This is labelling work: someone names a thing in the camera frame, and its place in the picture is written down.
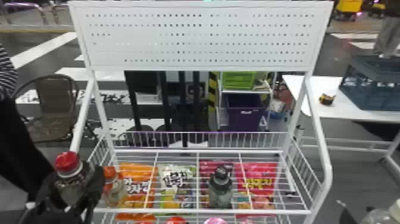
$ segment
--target blue crate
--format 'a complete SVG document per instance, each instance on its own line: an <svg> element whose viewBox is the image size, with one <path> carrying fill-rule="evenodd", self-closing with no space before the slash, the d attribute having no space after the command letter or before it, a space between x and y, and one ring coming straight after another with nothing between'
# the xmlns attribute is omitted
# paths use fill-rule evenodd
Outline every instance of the blue crate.
<svg viewBox="0 0 400 224"><path fill-rule="evenodd" d="M400 58L354 56L339 89L362 110L400 111Z"/></svg>
<svg viewBox="0 0 400 224"><path fill-rule="evenodd" d="M271 111L270 117L275 120L281 120L286 115L286 110L283 110L281 113Z"/></svg>

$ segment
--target red bottle cap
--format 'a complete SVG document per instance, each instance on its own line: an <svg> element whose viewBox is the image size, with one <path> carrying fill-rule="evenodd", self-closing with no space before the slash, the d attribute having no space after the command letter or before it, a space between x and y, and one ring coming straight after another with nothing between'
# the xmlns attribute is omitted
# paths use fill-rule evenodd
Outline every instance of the red bottle cap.
<svg viewBox="0 0 400 224"><path fill-rule="evenodd" d="M63 152L55 159L55 169L59 172L71 172L79 165L79 157L75 152Z"/></svg>

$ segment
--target striped sleeve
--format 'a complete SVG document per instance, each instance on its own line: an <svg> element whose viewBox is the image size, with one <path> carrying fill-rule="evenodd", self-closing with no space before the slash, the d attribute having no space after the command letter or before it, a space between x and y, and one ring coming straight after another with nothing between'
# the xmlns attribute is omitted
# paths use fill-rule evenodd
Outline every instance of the striped sleeve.
<svg viewBox="0 0 400 224"><path fill-rule="evenodd" d="M17 84L18 73L0 43L0 100L10 97Z"/></svg>

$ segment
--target chair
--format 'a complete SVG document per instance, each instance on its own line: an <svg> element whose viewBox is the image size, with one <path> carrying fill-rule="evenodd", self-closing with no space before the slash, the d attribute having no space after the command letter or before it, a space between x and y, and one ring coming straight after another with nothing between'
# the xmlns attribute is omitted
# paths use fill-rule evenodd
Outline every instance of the chair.
<svg viewBox="0 0 400 224"><path fill-rule="evenodd" d="M36 86L42 115L33 120L21 116L28 128L33 142L69 141L73 136L73 128L77 121L76 100L78 86L75 80L65 75L49 75L38 77L21 86L16 96L32 83ZM96 138L88 123L86 127Z"/></svg>

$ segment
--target purple bin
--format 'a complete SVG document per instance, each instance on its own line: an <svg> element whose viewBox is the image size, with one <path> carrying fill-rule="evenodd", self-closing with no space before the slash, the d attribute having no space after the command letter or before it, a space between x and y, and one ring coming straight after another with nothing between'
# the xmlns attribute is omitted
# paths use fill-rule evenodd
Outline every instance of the purple bin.
<svg viewBox="0 0 400 224"><path fill-rule="evenodd" d="M259 94L227 94L229 130L255 132L265 110Z"/></svg>

